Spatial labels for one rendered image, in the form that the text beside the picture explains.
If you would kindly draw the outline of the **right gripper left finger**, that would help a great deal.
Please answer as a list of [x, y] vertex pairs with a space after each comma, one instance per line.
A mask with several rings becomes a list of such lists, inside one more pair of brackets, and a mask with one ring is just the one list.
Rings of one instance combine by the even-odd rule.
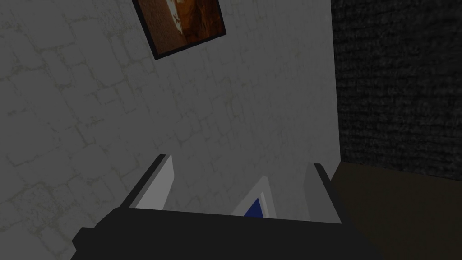
[[159, 154], [120, 207], [162, 210], [174, 178], [172, 156]]

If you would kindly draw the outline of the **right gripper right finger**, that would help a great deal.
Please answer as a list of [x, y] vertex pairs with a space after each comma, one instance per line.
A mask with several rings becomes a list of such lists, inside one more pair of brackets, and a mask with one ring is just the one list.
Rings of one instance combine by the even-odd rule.
[[303, 187], [310, 221], [347, 224], [345, 209], [320, 163], [308, 164]]

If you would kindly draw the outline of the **white framed blue picture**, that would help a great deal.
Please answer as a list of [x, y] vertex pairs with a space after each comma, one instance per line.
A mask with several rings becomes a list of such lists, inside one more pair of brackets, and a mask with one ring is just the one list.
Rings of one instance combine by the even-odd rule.
[[233, 216], [277, 218], [269, 179], [263, 176], [231, 213]]

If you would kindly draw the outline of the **orange picture in black frame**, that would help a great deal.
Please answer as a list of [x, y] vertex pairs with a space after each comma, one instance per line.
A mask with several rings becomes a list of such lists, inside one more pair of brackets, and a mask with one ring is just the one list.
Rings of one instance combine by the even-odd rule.
[[132, 0], [155, 60], [226, 35], [219, 0]]

